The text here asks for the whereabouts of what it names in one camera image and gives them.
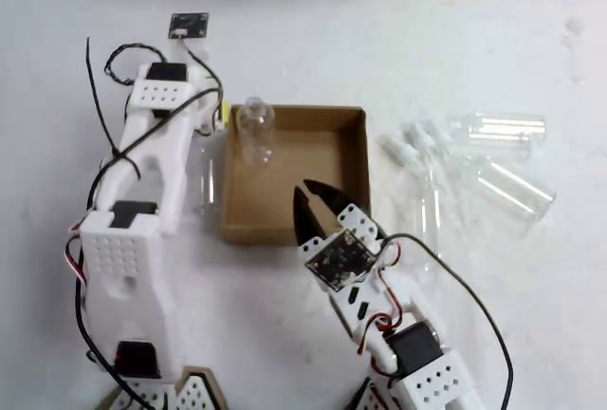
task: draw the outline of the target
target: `brown cardboard tray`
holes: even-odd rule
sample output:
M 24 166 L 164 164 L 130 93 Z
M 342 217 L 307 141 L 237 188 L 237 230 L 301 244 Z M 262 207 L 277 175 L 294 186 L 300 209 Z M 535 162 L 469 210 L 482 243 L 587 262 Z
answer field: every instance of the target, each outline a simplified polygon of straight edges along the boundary
M 336 106 L 274 106 L 276 149 L 264 168 L 246 165 L 230 111 L 220 233 L 242 245 L 294 245 L 293 189 L 316 179 L 342 189 L 370 212 L 365 113 Z M 320 200 L 306 192 L 325 230 L 339 228 Z

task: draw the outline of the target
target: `circuit board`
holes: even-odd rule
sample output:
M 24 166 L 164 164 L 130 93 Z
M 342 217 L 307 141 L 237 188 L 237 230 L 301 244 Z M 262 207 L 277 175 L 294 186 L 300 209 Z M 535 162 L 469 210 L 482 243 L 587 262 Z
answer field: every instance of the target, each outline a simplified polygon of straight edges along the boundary
M 171 16 L 169 38 L 205 38 L 208 24 L 208 13 L 175 13 Z
M 377 257 L 346 230 L 305 266 L 333 291 L 340 291 L 366 274 L 376 261 Z

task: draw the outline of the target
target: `robotic arm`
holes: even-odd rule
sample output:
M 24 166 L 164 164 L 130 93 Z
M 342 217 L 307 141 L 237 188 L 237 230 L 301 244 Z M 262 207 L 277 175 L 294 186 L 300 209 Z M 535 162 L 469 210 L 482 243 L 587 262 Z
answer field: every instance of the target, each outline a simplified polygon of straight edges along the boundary
M 144 65 L 127 105 L 120 150 L 195 94 L 212 87 L 198 66 Z M 183 370 L 171 260 L 163 236 L 176 233 L 186 193 L 185 166 L 195 129 L 211 123 L 205 97 L 117 161 L 103 176 L 95 210 L 80 226 L 85 256 L 86 315 L 100 352 L 126 378 L 175 383 Z M 157 171 L 159 206 L 123 199 L 138 174 Z
M 392 268 L 400 245 L 382 246 L 383 230 L 343 192 L 314 180 L 304 184 L 336 215 L 342 230 L 327 237 L 307 196 L 296 187 L 298 254 L 327 293 L 359 354 L 371 354 L 370 379 L 349 408 L 484 409 L 431 304 L 414 280 Z

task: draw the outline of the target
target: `white table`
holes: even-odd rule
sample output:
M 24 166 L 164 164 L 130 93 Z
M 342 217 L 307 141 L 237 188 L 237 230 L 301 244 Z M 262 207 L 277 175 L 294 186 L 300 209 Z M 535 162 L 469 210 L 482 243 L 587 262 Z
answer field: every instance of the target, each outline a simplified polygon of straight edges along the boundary
M 118 135 L 127 90 L 102 75 L 107 55 L 141 41 L 185 60 L 166 39 L 169 16 L 199 10 L 211 14 L 204 47 L 229 100 L 366 108 L 374 215 L 391 232 L 399 205 L 386 192 L 398 189 L 375 145 L 379 133 L 428 115 L 544 114 L 548 139 L 534 170 L 558 192 L 548 217 L 526 238 L 475 241 L 451 262 L 506 336 L 511 408 L 604 406 L 606 3 L 0 0 L 3 407 L 90 408 L 111 387 L 84 357 L 74 277 L 61 257 L 65 228 L 83 213 L 108 151 L 86 79 L 85 38 Z M 127 59 L 117 67 L 134 73 L 140 60 Z M 175 269 L 188 362 L 214 370 L 231 408 L 339 408 L 367 360 L 292 251 L 234 250 L 186 224 Z M 498 347 L 461 289 L 441 292 L 437 301 L 455 306 L 439 306 L 454 319 L 453 340 L 487 408 L 496 408 L 506 379 Z M 465 315 L 450 316 L 459 311 Z

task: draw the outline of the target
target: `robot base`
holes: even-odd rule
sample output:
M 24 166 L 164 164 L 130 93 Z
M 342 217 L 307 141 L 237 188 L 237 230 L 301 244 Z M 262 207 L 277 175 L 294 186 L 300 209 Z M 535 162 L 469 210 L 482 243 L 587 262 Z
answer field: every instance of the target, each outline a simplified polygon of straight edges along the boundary
M 225 410 L 221 388 L 210 369 L 186 366 L 175 385 L 129 379 L 129 385 L 156 410 Z M 98 410 L 136 410 L 140 406 L 119 388 L 98 405 Z

